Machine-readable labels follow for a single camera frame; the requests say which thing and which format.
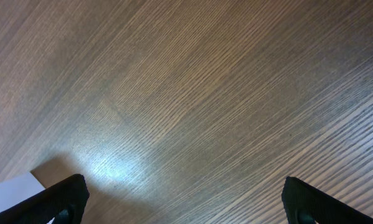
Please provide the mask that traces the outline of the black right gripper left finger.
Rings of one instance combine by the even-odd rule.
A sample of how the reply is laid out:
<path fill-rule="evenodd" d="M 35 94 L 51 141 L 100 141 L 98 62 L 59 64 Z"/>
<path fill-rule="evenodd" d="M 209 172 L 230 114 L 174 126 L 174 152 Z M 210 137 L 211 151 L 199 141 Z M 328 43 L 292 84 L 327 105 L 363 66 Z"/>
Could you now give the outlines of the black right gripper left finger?
<path fill-rule="evenodd" d="M 80 224 L 90 194 L 74 174 L 0 213 L 0 224 Z"/>

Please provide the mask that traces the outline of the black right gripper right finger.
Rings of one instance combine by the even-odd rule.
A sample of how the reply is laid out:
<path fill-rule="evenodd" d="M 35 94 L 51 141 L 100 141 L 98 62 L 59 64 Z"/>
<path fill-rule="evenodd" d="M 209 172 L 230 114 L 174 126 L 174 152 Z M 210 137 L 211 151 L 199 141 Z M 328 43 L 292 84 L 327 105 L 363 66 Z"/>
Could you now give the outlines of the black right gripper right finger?
<path fill-rule="evenodd" d="M 373 223 L 373 218 L 296 177 L 286 177 L 281 199 L 291 224 Z"/>

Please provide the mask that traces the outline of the white pink-lined box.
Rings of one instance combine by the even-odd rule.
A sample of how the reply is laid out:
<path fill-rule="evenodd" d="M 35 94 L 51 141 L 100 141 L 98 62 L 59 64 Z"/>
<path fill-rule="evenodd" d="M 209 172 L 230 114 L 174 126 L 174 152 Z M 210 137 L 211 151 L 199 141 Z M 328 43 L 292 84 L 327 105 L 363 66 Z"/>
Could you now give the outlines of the white pink-lined box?
<path fill-rule="evenodd" d="M 30 173 L 0 183 L 0 213 L 45 190 Z"/>

